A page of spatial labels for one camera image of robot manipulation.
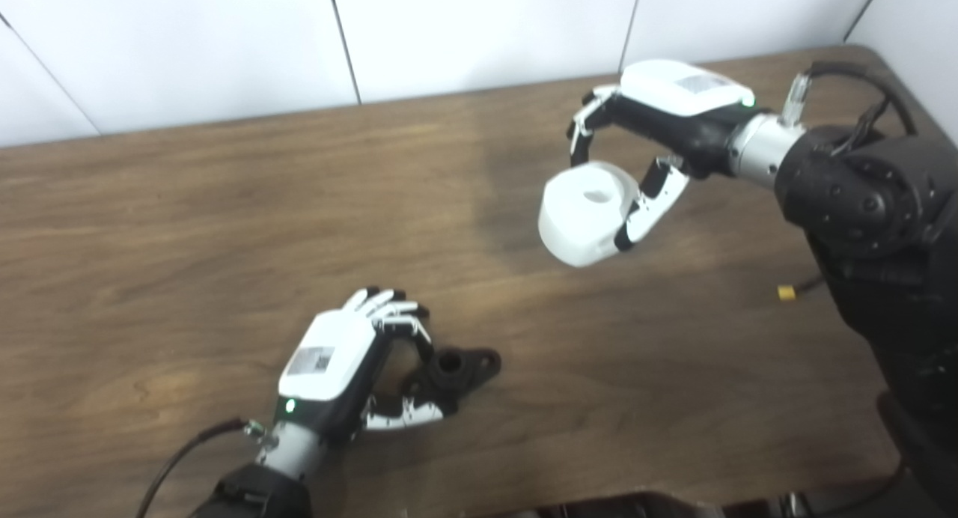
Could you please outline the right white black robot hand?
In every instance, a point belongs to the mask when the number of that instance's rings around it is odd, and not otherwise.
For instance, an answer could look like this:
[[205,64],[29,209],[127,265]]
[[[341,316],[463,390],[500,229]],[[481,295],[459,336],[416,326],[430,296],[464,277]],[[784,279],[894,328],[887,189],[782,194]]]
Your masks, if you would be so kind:
[[626,199],[626,215],[602,250],[632,249],[673,207],[691,180],[732,177],[731,142],[757,115],[750,88],[680,61],[646,60],[623,69],[615,85],[595,86],[566,129],[570,164],[588,162],[599,130],[629,130],[665,148]]

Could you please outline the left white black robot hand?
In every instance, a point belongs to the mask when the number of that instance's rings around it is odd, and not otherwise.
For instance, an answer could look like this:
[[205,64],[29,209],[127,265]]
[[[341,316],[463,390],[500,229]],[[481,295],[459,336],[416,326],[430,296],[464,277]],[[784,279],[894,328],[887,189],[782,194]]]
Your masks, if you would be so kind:
[[451,406],[434,399],[374,395],[398,341],[413,344],[424,364],[433,358],[428,317],[428,307],[404,290],[377,286],[315,314],[278,378],[274,422],[300,426],[338,447],[363,430],[404,430],[451,416]]

